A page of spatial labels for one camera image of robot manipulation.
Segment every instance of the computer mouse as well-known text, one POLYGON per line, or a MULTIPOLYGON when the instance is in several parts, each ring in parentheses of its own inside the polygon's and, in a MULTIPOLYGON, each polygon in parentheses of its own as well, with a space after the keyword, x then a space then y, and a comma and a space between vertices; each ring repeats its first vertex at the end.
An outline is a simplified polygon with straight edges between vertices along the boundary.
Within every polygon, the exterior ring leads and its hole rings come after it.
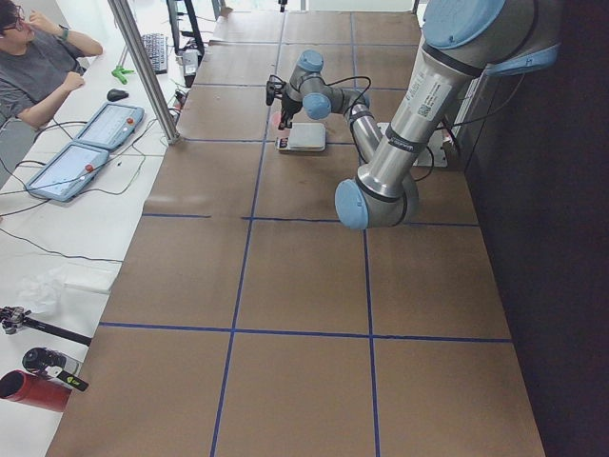
POLYGON ((106 95, 106 98, 109 102, 116 102, 118 100, 123 100, 127 97, 129 97, 129 92, 120 89, 110 89, 108 91, 108 95, 106 95))

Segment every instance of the red cylinder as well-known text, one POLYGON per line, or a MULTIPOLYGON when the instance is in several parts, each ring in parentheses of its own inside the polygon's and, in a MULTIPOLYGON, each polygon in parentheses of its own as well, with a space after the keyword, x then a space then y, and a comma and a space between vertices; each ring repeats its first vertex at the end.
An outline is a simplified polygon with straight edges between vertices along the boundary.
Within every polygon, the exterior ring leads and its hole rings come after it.
POLYGON ((70 389, 16 369, 0 379, 0 398, 63 412, 70 389))

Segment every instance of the small white device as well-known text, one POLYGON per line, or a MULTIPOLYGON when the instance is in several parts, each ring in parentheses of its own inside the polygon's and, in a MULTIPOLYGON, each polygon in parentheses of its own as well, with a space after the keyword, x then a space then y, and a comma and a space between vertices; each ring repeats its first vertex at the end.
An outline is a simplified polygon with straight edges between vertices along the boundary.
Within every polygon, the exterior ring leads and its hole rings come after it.
POLYGON ((110 152, 121 146, 144 118, 140 107, 106 102, 74 137, 74 141, 110 152))
POLYGON ((294 123, 287 138, 277 138, 278 151, 321 152, 325 149, 325 126, 315 123, 294 123))
POLYGON ((67 202, 74 198, 108 161, 109 152, 70 142, 27 183, 35 196, 67 202))

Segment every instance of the wristwatch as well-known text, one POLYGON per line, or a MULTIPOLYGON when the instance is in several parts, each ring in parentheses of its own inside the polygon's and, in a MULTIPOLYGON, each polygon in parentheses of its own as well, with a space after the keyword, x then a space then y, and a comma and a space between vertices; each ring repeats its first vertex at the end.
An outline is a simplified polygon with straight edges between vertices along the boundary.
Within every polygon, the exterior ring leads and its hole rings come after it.
POLYGON ((59 24, 59 28, 62 30, 62 33, 61 33, 61 36, 59 37, 59 39, 61 41, 68 40, 69 29, 66 26, 62 26, 61 24, 59 24))

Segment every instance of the black tripod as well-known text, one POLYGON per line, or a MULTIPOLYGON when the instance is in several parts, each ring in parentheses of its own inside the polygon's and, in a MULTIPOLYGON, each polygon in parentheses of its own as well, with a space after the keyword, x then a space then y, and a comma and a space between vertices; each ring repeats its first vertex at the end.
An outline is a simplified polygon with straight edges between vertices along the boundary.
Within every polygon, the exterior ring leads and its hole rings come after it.
POLYGON ((31 311, 25 311, 21 307, 0 308, 0 322, 2 322, 2 328, 4 329, 5 333, 7 333, 7 335, 12 335, 16 333, 19 328, 25 326, 80 343, 81 345, 89 346, 91 344, 91 339, 87 336, 79 335, 73 331, 65 330, 63 328, 31 319, 27 317, 30 313, 31 311))

